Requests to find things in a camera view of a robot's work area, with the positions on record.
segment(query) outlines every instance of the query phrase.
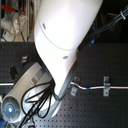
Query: white plastic casing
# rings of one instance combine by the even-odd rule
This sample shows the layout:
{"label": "white plastic casing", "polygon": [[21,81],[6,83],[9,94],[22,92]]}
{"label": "white plastic casing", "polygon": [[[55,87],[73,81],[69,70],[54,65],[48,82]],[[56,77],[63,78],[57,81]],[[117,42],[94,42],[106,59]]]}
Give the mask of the white plastic casing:
{"label": "white plastic casing", "polygon": [[42,0],[35,24],[35,44],[55,80],[57,95],[102,1]]}

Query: wire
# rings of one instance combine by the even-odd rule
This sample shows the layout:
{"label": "wire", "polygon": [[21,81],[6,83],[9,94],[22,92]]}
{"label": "wire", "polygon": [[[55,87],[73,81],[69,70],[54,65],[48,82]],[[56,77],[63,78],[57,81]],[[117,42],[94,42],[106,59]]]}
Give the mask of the wire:
{"label": "wire", "polygon": [[[32,91],[32,89],[34,88],[37,88],[39,86],[43,86],[43,85],[48,85],[44,90],[38,92],[37,94],[27,98],[26,100],[24,100],[24,97],[30,92]],[[55,82],[54,80],[51,80],[50,82],[46,82],[46,83],[42,83],[42,84],[38,84],[38,85],[35,85],[34,87],[31,87],[29,88],[22,96],[21,98],[21,108],[22,108],[22,111],[23,113],[25,114],[25,117],[24,119],[22,120],[19,128],[22,128],[22,126],[24,124],[26,124],[32,116],[34,116],[35,114],[37,114],[40,118],[45,118],[47,116],[47,114],[49,113],[50,111],[50,106],[51,106],[51,98],[52,96],[55,95],[54,93],[54,87],[55,87]],[[40,98],[36,101],[32,101],[33,98],[37,97],[37,96],[40,96]],[[41,116],[39,114],[40,110],[42,109],[42,107],[44,106],[44,104],[46,103],[46,101],[48,101],[49,99],[49,105],[48,105],[48,108],[47,108],[47,111],[46,113]],[[24,108],[23,108],[23,100],[25,101],[25,103],[33,103],[33,105],[31,106],[31,108],[29,109],[28,112],[25,112]]]}
{"label": "wire", "polygon": [[[71,84],[77,86],[78,88],[82,90],[94,90],[94,89],[104,89],[105,86],[96,86],[96,87],[82,87],[79,84],[75,82],[71,82]],[[109,86],[110,89],[128,89],[128,87],[118,87],[118,86]]]}
{"label": "wire", "polygon": [[117,22],[119,22],[121,19],[126,19],[128,16],[128,5],[125,7],[125,9],[120,11],[120,14],[118,14],[115,18],[107,22],[104,26],[99,28],[97,31],[93,32],[92,34],[88,35],[84,42],[81,43],[78,47],[78,51],[81,51],[83,47],[89,43],[92,39],[98,38],[99,34],[102,33],[103,31],[108,30],[109,28],[113,27]]}
{"label": "wire", "polygon": [[5,42],[8,42],[6,39],[4,39],[3,37],[1,37],[1,39],[3,39]]}
{"label": "wire", "polygon": [[23,36],[22,31],[20,32],[20,34],[21,34],[21,36],[22,36],[23,42],[25,42],[25,39],[24,39],[24,36]]}

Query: gray panel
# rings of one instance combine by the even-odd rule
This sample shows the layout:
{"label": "gray panel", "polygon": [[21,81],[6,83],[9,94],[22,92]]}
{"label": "gray panel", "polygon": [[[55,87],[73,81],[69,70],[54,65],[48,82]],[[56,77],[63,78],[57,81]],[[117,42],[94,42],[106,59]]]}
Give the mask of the gray panel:
{"label": "gray panel", "polygon": [[[0,82],[11,82],[8,69],[15,65],[20,70],[24,53],[41,63],[33,43],[1,43],[0,48]],[[87,45],[78,54],[76,75],[86,87],[103,85],[103,76],[113,86],[128,86],[128,44]],[[0,87],[0,94],[11,88]],[[78,90],[76,97],[69,91],[55,117],[34,120],[37,128],[127,128],[128,90],[110,90],[109,97],[103,97],[102,89]]]}

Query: pegboard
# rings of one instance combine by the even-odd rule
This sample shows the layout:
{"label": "pegboard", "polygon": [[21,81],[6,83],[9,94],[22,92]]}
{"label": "pegboard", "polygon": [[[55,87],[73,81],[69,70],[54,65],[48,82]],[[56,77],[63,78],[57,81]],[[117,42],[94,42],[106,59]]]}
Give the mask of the pegboard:
{"label": "pegboard", "polygon": [[[11,82],[10,65],[18,71],[21,56],[30,55],[31,61],[42,66],[33,43],[0,43],[0,82]],[[128,44],[94,44],[78,53],[78,71],[85,87],[103,85],[103,77],[109,76],[113,86],[128,86]],[[0,94],[12,87],[0,87]],[[103,90],[78,90],[76,97],[70,89],[62,106],[53,118],[40,119],[34,116],[36,128],[127,128],[128,90],[110,90],[103,97]]]}

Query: white cable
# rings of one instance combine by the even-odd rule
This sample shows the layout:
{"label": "white cable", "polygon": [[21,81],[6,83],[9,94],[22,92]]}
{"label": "white cable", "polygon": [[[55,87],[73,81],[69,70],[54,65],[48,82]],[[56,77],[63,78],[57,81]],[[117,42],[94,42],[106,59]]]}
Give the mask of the white cable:
{"label": "white cable", "polygon": [[0,86],[12,86],[14,83],[0,83]]}
{"label": "white cable", "polygon": [[128,87],[114,87],[114,86],[110,86],[111,89],[128,89]]}

